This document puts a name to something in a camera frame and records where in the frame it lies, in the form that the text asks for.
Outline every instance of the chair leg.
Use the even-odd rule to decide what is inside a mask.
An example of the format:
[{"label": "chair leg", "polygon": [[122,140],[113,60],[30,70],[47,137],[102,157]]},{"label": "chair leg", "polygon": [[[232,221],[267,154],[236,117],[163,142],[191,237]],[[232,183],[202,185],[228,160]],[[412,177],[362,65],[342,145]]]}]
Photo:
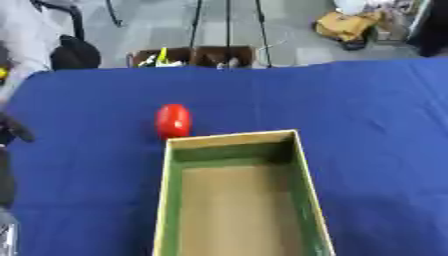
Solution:
[{"label": "chair leg", "polygon": [[55,9],[55,10],[66,12],[66,13],[70,14],[70,16],[73,20],[73,30],[75,33],[75,37],[78,38],[79,40],[84,41],[85,33],[84,33],[84,25],[83,25],[83,21],[82,21],[82,13],[78,9],[78,7],[76,7],[75,5],[61,6],[61,5],[56,5],[56,4],[50,4],[50,3],[46,3],[46,2],[43,2],[40,0],[36,0],[35,3],[39,6],[44,6],[48,9]]},{"label": "chair leg", "polygon": [[109,15],[112,19],[112,22],[115,24],[115,26],[117,26],[117,27],[123,26],[123,20],[120,20],[117,18],[117,15],[115,13],[114,7],[112,6],[111,0],[106,0],[106,6],[107,6],[107,10],[109,11]]}]

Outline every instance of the red ball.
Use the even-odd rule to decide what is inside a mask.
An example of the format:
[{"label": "red ball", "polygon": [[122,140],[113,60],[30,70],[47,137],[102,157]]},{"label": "red ball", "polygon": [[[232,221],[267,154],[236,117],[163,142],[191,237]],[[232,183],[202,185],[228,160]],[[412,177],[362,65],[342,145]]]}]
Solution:
[{"label": "red ball", "polygon": [[156,129],[162,139],[186,137],[190,127],[190,113],[180,104],[164,105],[157,112]]}]

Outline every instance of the chair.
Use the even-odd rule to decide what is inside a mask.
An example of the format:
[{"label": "chair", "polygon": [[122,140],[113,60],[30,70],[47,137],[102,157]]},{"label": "chair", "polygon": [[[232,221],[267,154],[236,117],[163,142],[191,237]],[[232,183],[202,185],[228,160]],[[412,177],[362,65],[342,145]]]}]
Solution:
[{"label": "chair", "polygon": [[30,0],[39,10],[42,7],[68,13],[73,21],[74,37],[61,35],[61,46],[51,54],[54,70],[98,68],[101,64],[101,54],[98,49],[85,41],[82,13],[76,5],[53,4],[41,0]]},{"label": "chair", "polygon": [[75,33],[75,37],[78,38],[79,40],[84,41],[85,32],[82,20],[82,13],[76,5],[64,6],[64,5],[51,4],[40,0],[30,0],[30,1],[39,11],[42,11],[42,7],[45,7],[48,9],[54,9],[68,13],[73,21],[73,31]]}]

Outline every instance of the bag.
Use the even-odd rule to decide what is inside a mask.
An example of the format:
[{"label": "bag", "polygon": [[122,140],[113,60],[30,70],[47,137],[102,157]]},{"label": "bag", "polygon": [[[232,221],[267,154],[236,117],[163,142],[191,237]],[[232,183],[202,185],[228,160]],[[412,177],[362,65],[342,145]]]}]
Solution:
[{"label": "bag", "polygon": [[73,36],[62,35],[61,46],[51,54],[53,70],[92,69],[101,64],[101,55],[95,46]]},{"label": "bag", "polygon": [[345,50],[361,50],[366,47],[370,28],[381,20],[380,12],[346,16],[330,12],[313,24],[320,35],[341,43]]}]

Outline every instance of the wooden box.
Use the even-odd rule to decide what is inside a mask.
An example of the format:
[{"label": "wooden box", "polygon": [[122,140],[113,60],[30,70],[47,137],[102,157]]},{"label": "wooden box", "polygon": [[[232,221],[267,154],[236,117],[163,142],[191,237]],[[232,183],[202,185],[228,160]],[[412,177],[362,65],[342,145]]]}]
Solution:
[{"label": "wooden box", "polygon": [[297,132],[170,139],[153,256],[332,256]]}]

